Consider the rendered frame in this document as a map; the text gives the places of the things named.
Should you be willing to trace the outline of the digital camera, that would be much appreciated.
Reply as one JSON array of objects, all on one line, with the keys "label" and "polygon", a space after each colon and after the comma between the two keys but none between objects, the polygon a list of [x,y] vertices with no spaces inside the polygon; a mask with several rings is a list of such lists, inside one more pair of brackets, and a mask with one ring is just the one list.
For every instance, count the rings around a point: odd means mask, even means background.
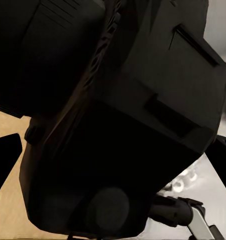
[{"label": "digital camera", "polygon": [[209,0],[0,0],[0,112],[30,117],[28,219],[67,240],[140,235],[216,141],[226,63]]}]

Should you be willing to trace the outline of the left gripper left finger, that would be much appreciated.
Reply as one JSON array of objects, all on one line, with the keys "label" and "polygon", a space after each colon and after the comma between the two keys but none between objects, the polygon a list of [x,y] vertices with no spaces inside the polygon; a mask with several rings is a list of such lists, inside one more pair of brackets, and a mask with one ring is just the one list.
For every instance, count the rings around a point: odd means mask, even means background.
[{"label": "left gripper left finger", "polygon": [[23,151],[18,133],[0,137],[0,189]]}]

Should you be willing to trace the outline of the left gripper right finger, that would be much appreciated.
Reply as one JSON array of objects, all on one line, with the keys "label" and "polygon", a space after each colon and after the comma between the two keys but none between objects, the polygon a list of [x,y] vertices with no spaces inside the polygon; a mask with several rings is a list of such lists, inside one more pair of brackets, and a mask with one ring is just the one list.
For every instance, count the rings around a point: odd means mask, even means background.
[{"label": "left gripper right finger", "polygon": [[215,143],[208,146],[205,154],[226,187],[226,137],[217,135]]}]

